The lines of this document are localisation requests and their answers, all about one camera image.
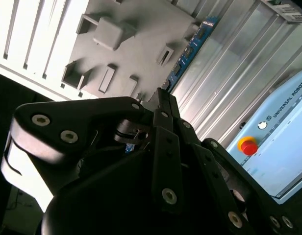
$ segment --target blue circuit board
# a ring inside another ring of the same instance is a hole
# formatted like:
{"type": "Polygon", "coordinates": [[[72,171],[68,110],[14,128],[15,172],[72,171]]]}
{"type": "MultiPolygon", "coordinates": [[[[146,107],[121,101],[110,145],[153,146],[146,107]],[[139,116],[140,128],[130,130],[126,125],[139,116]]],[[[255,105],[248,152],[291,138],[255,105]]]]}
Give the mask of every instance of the blue circuit board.
{"type": "Polygon", "coordinates": [[[178,80],[185,73],[186,69],[190,65],[190,63],[195,58],[196,54],[199,52],[200,48],[207,40],[207,38],[212,33],[218,18],[215,16],[206,17],[205,20],[201,23],[199,29],[195,33],[195,35],[190,40],[186,49],[174,65],[171,73],[163,83],[162,89],[171,92],[174,86],[177,84],[178,80]]]}

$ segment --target screw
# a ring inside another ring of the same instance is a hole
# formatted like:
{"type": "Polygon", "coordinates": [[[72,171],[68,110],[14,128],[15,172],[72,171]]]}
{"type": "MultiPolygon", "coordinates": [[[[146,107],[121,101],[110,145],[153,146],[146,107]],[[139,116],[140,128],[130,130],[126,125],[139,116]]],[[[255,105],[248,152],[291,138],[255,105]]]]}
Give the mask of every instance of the screw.
{"type": "Polygon", "coordinates": [[[176,194],[170,188],[165,188],[162,190],[162,197],[168,204],[174,205],[177,202],[176,194]]]}
{"type": "Polygon", "coordinates": [[[162,114],[164,117],[166,117],[166,118],[169,117],[165,112],[161,112],[161,114],[162,114]]]}
{"type": "Polygon", "coordinates": [[[78,135],[73,131],[66,130],[61,133],[61,139],[66,143],[75,143],[78,140],[78,135]]]}
{"type": "Polygon", "coordinates": [[[260,130],[264,130],[265,128],[267,128],[267,126],[268,126],[268,123],[266,121],[262,121],[258,124],[258,128],[260,130]]]}
{"type": "Polygon", "coordinates": [[[214,141],[211,141],[210,144],[211,144],[214,148],[217,148],[217,147],[218,147],[218,144],[215,143],[214,141]]]}
{"type": "Polygon", "coordinates": [[[134,107],[135,109],[140,109],[140,106],[139,106],[138,104],[132,103],[131,105],[132,105],[132,107],[134,107]]]}
{"type": "Polygon", "coordinates": [[[185,127],[191,128],[191,125],[188,122],[185,121],[183,124],[184,124],[185,127]]]}
{"type": "Polygon", "coordinates": [[[288,228],[291,228],[291,229],[294,228],[293,223],[290,222],[290,220],[286,216],[283,216],[282,219],[283,219],[284,223],[287,225],[288,228]]]}
{"type": "Polygon", "coordinates": [[[47,126],[51,122],[47,116],[42,114],[34,115],[31,120],[37,126],[47,126]]]}
{"type": "Polygon", "coordinates": [[[280,224],[277,219],[275,219],[273,216],[270,216],[270,220],[275,225],[275,227],[280,228],[280,224]]]}
{"type": "Polygon", "coordinates": [[[229,217],[229,220],[232,222],[232,224],[236,227],[236,228],[242,228],[243,227],[243,222],[241,221],[241,219],[239,218],[239,216],[233,212],[233,211],[230,211],[228,213],[228,217],[229,217]]]}

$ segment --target light gray enclosure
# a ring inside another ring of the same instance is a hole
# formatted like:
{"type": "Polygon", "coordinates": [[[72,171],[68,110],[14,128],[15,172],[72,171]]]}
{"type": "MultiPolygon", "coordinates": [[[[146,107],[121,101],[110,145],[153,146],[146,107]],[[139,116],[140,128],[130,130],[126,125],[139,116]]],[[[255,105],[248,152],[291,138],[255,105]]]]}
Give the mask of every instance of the light gray enclosure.
{"type": "Polygon", "coordinates": [[[115,51],[94,42],[97,28],[94,24],[87,33],[78,35],[70,62],[78,60],[79,73],[92,70],[83,90],[97,97],[128,95],[126,85],[130,77],[135,76],[139,80],[132,96],[144,93],[144,99],[148,100],[167,78],[187,45],[183,37],[194,21],[166,0],[125,0],[122,4],[91,0],[86,14],[109,17],[136,29],[135,36],[123,41],[115,51]],[[168,61],[159,65],[157,59],[166,45],[174,51],[168,61]],[[109,64],[117,68],[106,92],[102,93],[99,87],[109,64]]]}

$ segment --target red button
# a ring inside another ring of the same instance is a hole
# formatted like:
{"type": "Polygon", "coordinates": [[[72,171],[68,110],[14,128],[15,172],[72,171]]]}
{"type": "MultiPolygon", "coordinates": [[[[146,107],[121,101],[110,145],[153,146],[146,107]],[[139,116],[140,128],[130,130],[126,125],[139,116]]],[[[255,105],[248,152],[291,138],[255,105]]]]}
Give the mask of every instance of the red button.
{"type": "Polygon", "coordinates": [[[257,152],[258,145],[253,141],[245,141],[241,145],[241,149],[243,150],[243,153],[250,156],[257,152]]]}

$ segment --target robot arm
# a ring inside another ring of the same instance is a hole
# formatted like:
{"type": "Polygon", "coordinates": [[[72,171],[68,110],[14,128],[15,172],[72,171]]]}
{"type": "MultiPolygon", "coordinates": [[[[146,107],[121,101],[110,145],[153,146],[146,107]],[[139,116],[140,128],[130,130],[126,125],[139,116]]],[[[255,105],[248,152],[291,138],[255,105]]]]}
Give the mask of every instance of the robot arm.
{"type": "Polygon", "coordinates": [[[173,96],[158,89],[148,106],[119,97],[16,110],[1,170],[45,211],[42,234],[298,234],[221,145],[199,141],[173,96]]]}

